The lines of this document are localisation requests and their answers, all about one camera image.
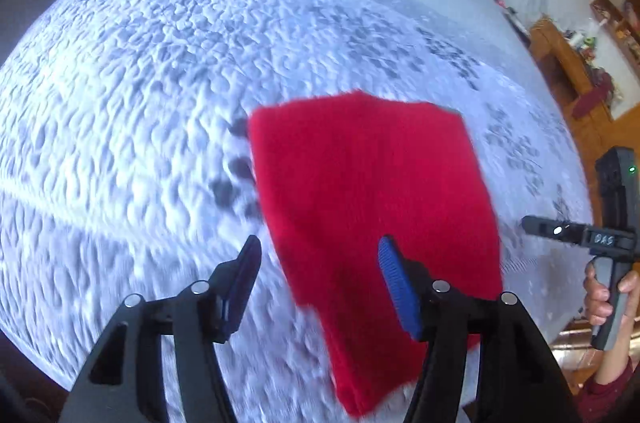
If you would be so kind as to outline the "right forearm red sleeve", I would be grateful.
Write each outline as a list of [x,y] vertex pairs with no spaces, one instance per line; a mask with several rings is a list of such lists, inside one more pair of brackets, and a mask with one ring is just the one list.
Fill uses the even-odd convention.
[[629,382],[634,372],[629,356],[633,328],[634,320],[622,322],[615,345],[603,353],[599,368],[575,397],[577,412],[583,422],[600,422]]

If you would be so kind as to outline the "person's right hand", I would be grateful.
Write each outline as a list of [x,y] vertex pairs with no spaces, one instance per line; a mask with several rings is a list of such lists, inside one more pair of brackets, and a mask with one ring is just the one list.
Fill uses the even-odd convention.
[[[596,269],[592,264],[586,267],[584,281],[586,290],[585,317],[590,325],[600,327],[613,313],[610,303],[610,291],[597,279]],[[620,294],[627,294],[627,304],[622,318],[621,328],[633,328],[639,304],[639,275],[637,270],[631,270],[618,282]]]

